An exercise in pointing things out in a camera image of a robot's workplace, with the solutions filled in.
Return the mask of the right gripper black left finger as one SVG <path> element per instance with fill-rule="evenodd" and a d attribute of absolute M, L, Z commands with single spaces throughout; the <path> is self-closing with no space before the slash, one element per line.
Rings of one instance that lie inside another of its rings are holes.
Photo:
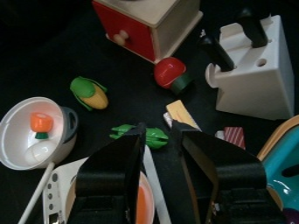
<path fill-rule="evenodd" d="M 140 122 L 97 150 L 79 168 L 67 224 L 136 224 L 136 201 L 145 148 Z"/>

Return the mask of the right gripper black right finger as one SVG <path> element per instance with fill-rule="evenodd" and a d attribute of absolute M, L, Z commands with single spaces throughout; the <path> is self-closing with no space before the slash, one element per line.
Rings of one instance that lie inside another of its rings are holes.
<path fill-rule="evenodd" d="M 267 190 L 259 159 L 232 143 L 172 122 L 172 137 L 182 166 L 195 162 L 200 172 L 184 173 L 196 224 L 286 224 Z"/>

